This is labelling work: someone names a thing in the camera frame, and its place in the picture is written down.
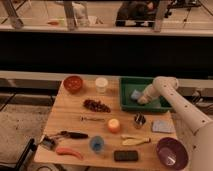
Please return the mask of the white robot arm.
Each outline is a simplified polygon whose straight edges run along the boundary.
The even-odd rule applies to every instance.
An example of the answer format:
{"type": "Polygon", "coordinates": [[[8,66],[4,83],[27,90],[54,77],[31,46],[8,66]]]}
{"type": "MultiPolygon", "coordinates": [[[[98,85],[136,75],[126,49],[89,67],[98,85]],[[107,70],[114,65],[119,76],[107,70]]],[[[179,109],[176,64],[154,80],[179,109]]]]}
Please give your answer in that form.
{"type": "Polygon", "coordinates": [[[177,92],[175,77],[155,77],[138,98],[147,104],[163,96],[195,136],[190,171],[213,171],[213,120],[177,92]]]}

